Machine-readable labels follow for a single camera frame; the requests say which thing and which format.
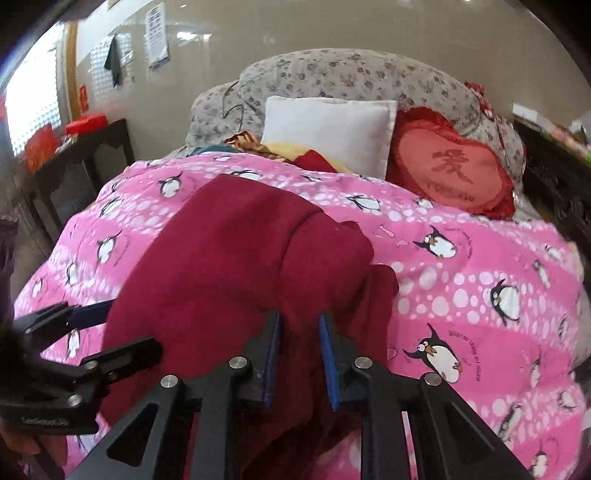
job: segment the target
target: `hanging black cloth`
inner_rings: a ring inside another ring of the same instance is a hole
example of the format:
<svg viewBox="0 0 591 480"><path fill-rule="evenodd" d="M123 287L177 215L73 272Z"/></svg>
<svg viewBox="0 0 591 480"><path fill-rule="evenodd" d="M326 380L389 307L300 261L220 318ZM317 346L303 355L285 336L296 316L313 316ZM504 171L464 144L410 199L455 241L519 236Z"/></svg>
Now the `hanging black cloth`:
<svg viewBox="0 0 591 480"><path fill-rule="evenodd" d="M121 72L121 59L119 58L119 45L117 43L117 35L111 40L109 53L105 60L105 69L111 71L113 78L113 87L123 84L123 75Z"/></svg>

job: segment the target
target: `window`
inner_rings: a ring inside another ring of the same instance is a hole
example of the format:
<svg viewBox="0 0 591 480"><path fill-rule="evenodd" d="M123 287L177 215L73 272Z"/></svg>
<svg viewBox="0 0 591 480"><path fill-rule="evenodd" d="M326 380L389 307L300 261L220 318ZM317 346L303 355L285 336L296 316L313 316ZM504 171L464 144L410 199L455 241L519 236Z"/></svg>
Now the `window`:
<svg viewBox="0 0 591 480"><path fill-rule="evenodd" d="M51 27L33 45L18 66L6 89L8 130L14 155L44 125L61 126L57 97L57 49L63 25Z"/></svg>

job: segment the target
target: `beige wall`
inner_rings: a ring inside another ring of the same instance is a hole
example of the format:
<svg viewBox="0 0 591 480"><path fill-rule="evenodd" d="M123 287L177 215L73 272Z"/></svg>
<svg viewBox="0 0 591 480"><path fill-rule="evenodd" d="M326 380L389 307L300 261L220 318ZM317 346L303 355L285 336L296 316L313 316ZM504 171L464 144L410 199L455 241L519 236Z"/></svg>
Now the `beige wall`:
<svg viewBox="0 0 591 480"><path fill-rule="evenodd" d="M171 61L151 72L144 17L157 4L102 5L78 32L78 84L87 85L92 111L128 119L138 158L161 157L183 145L199 93L237 78L257 60L306 48L368 48L415 58L459 80L484 84L487 98L503 114L515 101L569 125L591 109L591 87L574 61L515 2L167 0ZM123 51L127 44L134 51L118 90L102 67L106 47L100 48L100 39L113 30L126 34L120 37ZM180 31L211 36L184 41L177 38Z"/></svg>

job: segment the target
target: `dark red cloth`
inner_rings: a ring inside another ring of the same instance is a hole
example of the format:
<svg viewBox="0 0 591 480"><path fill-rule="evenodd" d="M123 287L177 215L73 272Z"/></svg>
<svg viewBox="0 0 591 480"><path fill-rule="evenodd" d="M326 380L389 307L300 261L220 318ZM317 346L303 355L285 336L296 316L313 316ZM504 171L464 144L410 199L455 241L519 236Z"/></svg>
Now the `dark red cloth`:
<svg viewBox="0 0 591 480"><path fill-rule="evenodd" d="M303 155L300 155L295 160L287 160L302 170L308 171L325 171L326 173L338 173L335 168L326 161L316 150L308 150Z"/></svg>
<svg viewBox="0 0 591 480"><path fill-rule="evenodd" d="M113 423L166 374L211 372L264 325L284 318L274 407L243 421L245 479L300 479L352 427L330 413L318 319L330 310L364 355L386 361L398 284L370 265L370 241L296 194L222 175L170 220L133 270L107 319L103 347L151 335L160 364L115 384L101 409Z"/></svg>

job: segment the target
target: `silver screw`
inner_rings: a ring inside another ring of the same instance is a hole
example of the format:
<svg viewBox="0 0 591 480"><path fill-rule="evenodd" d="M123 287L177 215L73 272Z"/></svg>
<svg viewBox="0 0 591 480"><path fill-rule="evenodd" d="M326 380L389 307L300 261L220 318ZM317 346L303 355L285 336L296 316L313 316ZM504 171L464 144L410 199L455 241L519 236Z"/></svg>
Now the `silver screw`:
<svg viewBox="0 0 591 480"><path fill-rule="evenodd" d="M428 373L425 375L425 383L432 387L438 387L441 385L441 377L435 373Z"/></svg>
<svg viewBox="0 0 591 480"><path fill-rule="evenodd" d="M355 366L361 370L367 370L373 364L374 363L371 361L371 358L368 356L359 356L355 359Z"/></svg>
<svg viewBox="0 0 591 480"><path fill-rule="evenodd" d="M234 358L230 359L229 363L231 368L239 369L244 368L248 363L248 360L246 360L246 358L243 356L235 356Z"/></svg>
<svg viewBox="0 0 591 480"><path fill-rule="evenodd" d="M165 375L160 379L160 385L164 388L173 388L178 383L178 377L176 375Z"/></svg>
<svg viewBox="0 0 591 480"><path fill-rule="evenodd" d="M82 403L82 395L74 394L68 398L68 405L70 407L77 407Z"/></svg>
<svg viewBox="0 0 591 480"><path fill-rule="evenodd" d="M99 363L96 360L91 360L90 362L84 364L84 368L87 370L93 370L99 366Z"/></svg>

